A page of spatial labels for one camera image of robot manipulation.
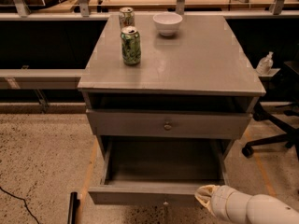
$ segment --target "drawer handle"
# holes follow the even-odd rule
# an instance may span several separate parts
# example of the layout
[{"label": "drawer handle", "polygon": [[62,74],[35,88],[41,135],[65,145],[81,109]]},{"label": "drawer handle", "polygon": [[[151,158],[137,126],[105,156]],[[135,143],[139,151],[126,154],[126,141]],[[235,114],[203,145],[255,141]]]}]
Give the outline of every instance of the drawer handle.
[{"label": "drawer handle", "polygon": [[169,122],[166,122],[165,125],[164,125],[164,129],[165,129],[166,131],[170,131],[170,130],[172,129],[171,124],[170,124]]}]

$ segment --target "drawer front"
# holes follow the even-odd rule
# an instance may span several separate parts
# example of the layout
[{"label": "drawer front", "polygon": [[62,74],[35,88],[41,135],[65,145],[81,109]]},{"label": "drawer front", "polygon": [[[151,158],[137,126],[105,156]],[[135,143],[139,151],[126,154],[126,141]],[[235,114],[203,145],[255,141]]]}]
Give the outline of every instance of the drawer front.
[{"label": "drawer front", "polygon": [[95,135],[238,139],[250,114],[87,110]]},{"label": "drawer front", "polygon": [[90,188],[94,204],[199,206],[194,189],[151,189],[102,186]]}]

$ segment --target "white bottle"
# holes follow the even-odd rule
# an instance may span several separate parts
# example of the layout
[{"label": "white bottle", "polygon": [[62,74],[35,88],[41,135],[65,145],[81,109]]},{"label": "white bottle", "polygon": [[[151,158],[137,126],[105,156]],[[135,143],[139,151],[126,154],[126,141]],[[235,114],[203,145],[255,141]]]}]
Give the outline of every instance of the white bottle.
[{"label": "white bottle", "polygon": [[257,73],[259,73],[261,75],[265,75],[265,74],[269,73],[269,71],[273,65],[272,55],[273,55],[273,52],[270,51],[266,57],[261,58],[258,66],[256,67]]}]

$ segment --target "drawer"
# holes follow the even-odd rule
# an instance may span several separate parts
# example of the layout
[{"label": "drawer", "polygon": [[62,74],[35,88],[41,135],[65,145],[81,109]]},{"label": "drawer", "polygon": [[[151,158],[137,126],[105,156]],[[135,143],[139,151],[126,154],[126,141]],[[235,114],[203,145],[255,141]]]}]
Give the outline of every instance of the drawer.
[{"label": "drawer", "polygon": [[111,137],[95,204],[195,206],[203,185],[227,183],[220,144],[207,139]]},{"label": "drawer", "polygon": [[95,135],[238,139],[251,114],[89,109]]}]

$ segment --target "office chair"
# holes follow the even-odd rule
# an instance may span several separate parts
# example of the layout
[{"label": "office chair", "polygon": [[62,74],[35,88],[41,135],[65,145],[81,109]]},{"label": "office chair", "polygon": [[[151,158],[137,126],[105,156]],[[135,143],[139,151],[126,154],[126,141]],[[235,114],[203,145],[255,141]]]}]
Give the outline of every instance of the office chair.
[{"label": "office chair", "polygon": [[[298,90],[295,89],[294,84],[298,84],[299,82],[299,63],[298,62],[286,62],[284,63],[283,66],[283,71],[285,72],[286,76],[288,77],[287,82],[283,82],[281,84],[280,88],[283,87],[288,87],[292,88],[292,99],[295,100],[293,103],[294,105],[299,105],[299,102],[296,98],[294,98]],[[299,117],[299,112],[295,112],[292,110],[286,110],[284,111],[284,114],[286,116],[296,116]],[[287,142],[285,147],[286,148],[291,148],[292,146],[295,146],[296,152],[297,152],[297,157],[299,160],[299,128],[295,129],[291,125],[287,124],[286,122],[274,117],[273,115],[269,114],[266,112],[261,103],[258,102],[256,106],[254,107],[254,114],[253,118],[256,121],[261,121],[261,120],[270,120],[272,123],[277,125],[282,131],[284,131],[284,134],[276,135],[273,137],[268,137],[268,138],[263,138],[259,140],[254,140],[247,142],[246,145],[242,148],[242,153],[244,154],[245,157],[250,157],[253,154],[253,146],[261,146],[261,145],[268,145],[272,143],[279,143],[279,142]]]},{"label": "office chair", "polygon": [[[253,154],[253,146],[261,146],[261,145],[268,145],[273,143],[280,143],[287,141],[285,147],[291,148],[292,146],[295,146],[297,151],[297,157],[299,160],[299,128],[295,129],[291,125],[287,124],[286,122],[274,117],[273,115],[266,112],[260,103],[257,103],[257,105],[254,107],[255,113],[253,114],[253,118],[256,121],[261,120],[270,120],[272,123],[277,125],[281,130],[283,130],[285,133],[276,135],[273,137],[263,138],[259,140],[253,140],[250,142],[247,142],[246,145],[242,148],[242,153],[245,157],[250,157]],[[286,110],[284,111],[284,114],[286,116],[297,116],[299,117],[299,112],[295,112],[292,110]]]}]

